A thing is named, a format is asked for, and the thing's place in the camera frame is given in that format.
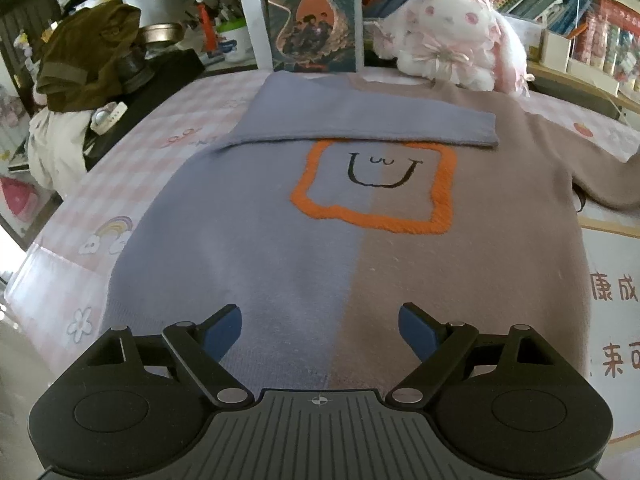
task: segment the olive green cloth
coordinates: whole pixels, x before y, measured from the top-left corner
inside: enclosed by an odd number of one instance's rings
[[[99,108],[122,94],[116,60],[136,39],[140,9],[117,0],[64,19],[47,43],[37,91],[53,112]]]

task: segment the orange square outline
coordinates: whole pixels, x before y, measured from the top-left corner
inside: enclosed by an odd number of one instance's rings
[[[324,150],[337,140],[318,140],[306,156],[305,171],[291,192],[290,200],[304,214],[316,219],[337,219],[367,229],[382,229],[392,233],[416,235],[441,235],[446,233],[453,220],[451,189],[456,169],[456,152],[442,144],[433,142],[404,142],[409,148],[433,150],[440,153],[440,160],[431,187],[433,211],[429,220],[403,220],[384,215],[372,215],[352,211],[341,205],[321,206],[307,195],[318,173],[320,157]]]

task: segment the tablecloth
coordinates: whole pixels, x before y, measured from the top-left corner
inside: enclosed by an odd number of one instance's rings
[[[233,129],[268,75],[233,73],[183,88],[132,129],[46,224],[5,298],[53,373],[61,373],[97,337],[111,269],[155,196],[185,160]],[[362,75],[415,82],[390,69],[370,68]],[[525,110],[573,130],[621,160],[638,150],[638,132],[596,112],[537,93],[518,100]],[[640,211],[620,214],[589,202],[580,214],[582,221],[640,232]],[[620,466],[620,458],[615,460],[616,471],[630,463]],[[625,480],[632,478],[637,480],[629,475]]]

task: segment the brown sleeve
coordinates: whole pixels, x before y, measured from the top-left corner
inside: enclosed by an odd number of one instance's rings
[[[620,162],[593,142],[545,119],[547,140],[574,183],[613,209],[640,207],[640,153]]]

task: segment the stuffed bunny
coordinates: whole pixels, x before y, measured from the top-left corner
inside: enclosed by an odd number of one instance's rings
[[[378,23],[374,50],[410,75],[520,94],[527,56],[492,0],[408,0]]]

